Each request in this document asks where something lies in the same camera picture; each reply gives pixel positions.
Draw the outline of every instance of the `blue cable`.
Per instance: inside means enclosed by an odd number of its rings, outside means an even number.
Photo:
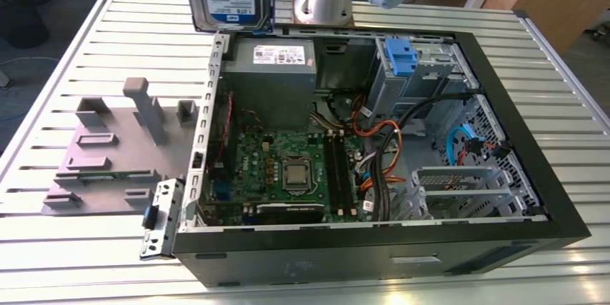
[[[455,156],[454,156],[454,138],[455,134],[458,131],[462,131],[469,139],[475,138],[475,132],[469,124],[465,124],[465,126],[458,126],[451,130],[447,136],[447,144],[446,144],[446,151],[447,151],[447,159],[449,159],[449,164],[451,166],[455,165]]]
[[[23,117],[26,114],[28,114],[28,112],[24,112],[23,114],[18,114],[18,115],[14,116],[14,117],[0,118],[0,122],[3,122],[3,121],[12,121],[14,119],[18,119],[18,118]]]

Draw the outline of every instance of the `ram slot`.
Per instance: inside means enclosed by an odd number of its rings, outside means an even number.
[[[351,195],[349,156],[345,150],[343,136],[335,137],[335,170],[339,185],[339,203],[343,214],[350,215],[354,208],[354,197]]]
[[[331,197],[331,211],[337,213],[342,206],[339,199],[341,191],[338,185],[338,172],[335,164],[335,141],[333,136],[325,137],[325,164],[329,182],[329,195]]]

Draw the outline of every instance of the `green circuit board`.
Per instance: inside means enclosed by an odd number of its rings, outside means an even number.
[[[355,216],[338,214],[330,207],[330,190],[325,165],[325,137],[319,133],[247,133],[239,135],[235,178],[231,185],[231,200],[215,202],[217,216],[223,225],[239,225],[243,204],[265,202],[315,203],[325,205],[326,222],[361,221],[365,214],[358,209],[358,185],[349,175]],[[362,140],[345,137],[350,171],[355,156],[362,153]],[[287,163],[307,165],[310,187],[307,191],[286,190],[283,166]]]

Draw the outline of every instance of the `metal table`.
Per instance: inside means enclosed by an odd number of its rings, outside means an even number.
[[[278,1],[290,21],[289,0]],[[574,304],[610,301],[610,137],[602,113],[528,19],[508,11],[355,5],[359,26],[470,31],[528,121],[593,237],[477,276],[206,289],[181,263],[139,261],[140,216],[39,216],[83,96],[122,96],[146,76],[163,104],[199,99],[213,37],[187,0],[98,0],[0,158],[0,301],[86,299],[207,304]]]

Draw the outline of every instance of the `cpu socket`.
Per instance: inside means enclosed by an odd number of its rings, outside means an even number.
[[[294,196],[302,196],[311,190],[310,160],[303,156],[291,156],[282,160],[282,185],[285,191]]]

